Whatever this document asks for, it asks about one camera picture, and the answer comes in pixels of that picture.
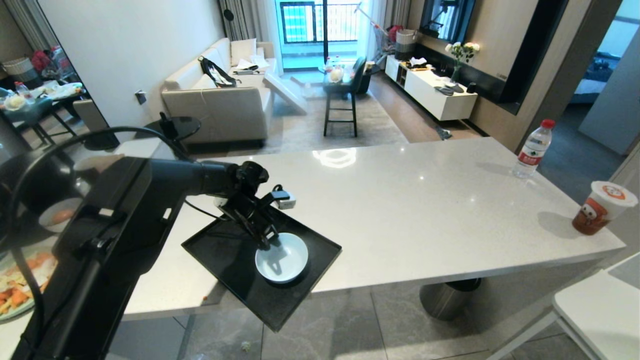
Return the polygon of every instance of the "bag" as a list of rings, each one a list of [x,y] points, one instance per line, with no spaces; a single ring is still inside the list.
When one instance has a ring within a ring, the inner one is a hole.
[[[236,79],[230,77],[224,70],[213,61],[201,56],[198,58],[202,72],[208,75],[219,88],[235,88]]]

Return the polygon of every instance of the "rug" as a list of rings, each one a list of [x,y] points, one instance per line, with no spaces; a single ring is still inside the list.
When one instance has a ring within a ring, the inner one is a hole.
[[[396,123],[371,94],[356,95],[357,138],[353,136],[352,123],[329,123],[327,134],[323,136],[325,106],[325,99],[309,100],[307,115],[299,115],[276,96],[269,124],[269,138],[264,147],[247,149],[242,148],[242,145],[231,145],[227,156],[408,143]],[[331,100],[331,107],[350,108],[351,99],[336,97]],[[351,117],[350,111],[332,110],[330,113],[330,120],[351,120]]]

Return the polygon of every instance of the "plastic cup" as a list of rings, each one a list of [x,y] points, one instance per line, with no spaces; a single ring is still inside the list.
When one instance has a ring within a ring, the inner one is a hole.
[[[622,186],[594,181],[591,183],[591,195],[573,219],[573,227],[582,234],[593,235],[637,203],[637,197]]]

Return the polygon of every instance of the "white sofa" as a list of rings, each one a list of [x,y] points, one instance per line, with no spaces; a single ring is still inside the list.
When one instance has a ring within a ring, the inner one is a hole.
[[[264,48],[268,68],[277,72],[271,42],[258,42]],[[201,54],[240,81],[237,88],[216,88],[196,59],[165,79],[162,97],[173,117],[194,117],[200,130],[184,143],[216,143],[267,138],[273,111],[274,93],[262,82],[264,75],[235,75],[231,66],[231,45],[227,38],[215,42]]]

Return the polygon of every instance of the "black tray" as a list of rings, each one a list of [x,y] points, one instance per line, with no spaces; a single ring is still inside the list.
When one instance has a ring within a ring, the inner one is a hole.
[[[278,332],[340,254],[342,247],[269,207],[279,233],[298,235],[309,261],[293,281],[276,284],[255,267],[257,244],[235,222],[216,220],[182,244],[272,331]]]

